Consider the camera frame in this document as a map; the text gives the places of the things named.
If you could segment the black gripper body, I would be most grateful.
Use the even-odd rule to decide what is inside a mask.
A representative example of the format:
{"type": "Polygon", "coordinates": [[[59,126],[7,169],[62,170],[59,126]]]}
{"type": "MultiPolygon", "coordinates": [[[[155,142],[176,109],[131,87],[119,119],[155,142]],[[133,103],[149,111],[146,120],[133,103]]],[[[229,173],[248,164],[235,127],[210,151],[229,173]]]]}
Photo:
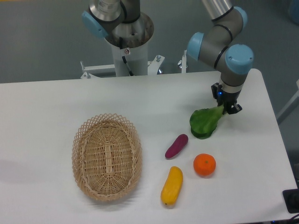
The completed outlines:
{"type": "Polygon", "coordinates": [[[237,103],[240,91],[235,93],[225,92],[224,90],[217,91],[217,103],[218,105],[237,103]]]}

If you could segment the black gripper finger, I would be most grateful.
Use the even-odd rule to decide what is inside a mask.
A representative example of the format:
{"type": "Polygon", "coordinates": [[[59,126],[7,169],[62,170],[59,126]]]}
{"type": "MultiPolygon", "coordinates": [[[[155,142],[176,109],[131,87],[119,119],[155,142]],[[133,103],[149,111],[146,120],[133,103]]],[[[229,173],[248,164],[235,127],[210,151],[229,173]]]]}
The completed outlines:
{"type": "Polygon", "coordinates": [[[213,98],[217,101],[218,105],[222,104],[222,90],[219,83],[215,83],[211,86],[213,98]]]}
{"type": "Polygon", "coordinates": [[[242,107],[236,101],[224,102],[223,115],[236,114],[242,110],[242,107]]]}

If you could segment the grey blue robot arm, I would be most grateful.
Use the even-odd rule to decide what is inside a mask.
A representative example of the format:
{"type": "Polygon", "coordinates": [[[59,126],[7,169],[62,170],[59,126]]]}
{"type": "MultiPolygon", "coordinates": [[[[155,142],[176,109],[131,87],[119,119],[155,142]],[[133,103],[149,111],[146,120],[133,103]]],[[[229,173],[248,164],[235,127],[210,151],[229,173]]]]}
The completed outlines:
{"type": "MultiPolygon", "coordinates": [[[[195,33],[186,53],[221,73],[212,85],[217,104],[224,113],[238,113],[237,98],[252,68],[253,51],[242,44],[232,44],[245,28],[246,12],[228,0],[205,0],[213,27],[209,33],[195,33]]],[[[85,27],[97,38],[106,40],[112,49],[116,75],[149,75],[148,43],[154,34],[150,17],[140,10],[138,0],[92,0],[81,15],[85,27]]]]}

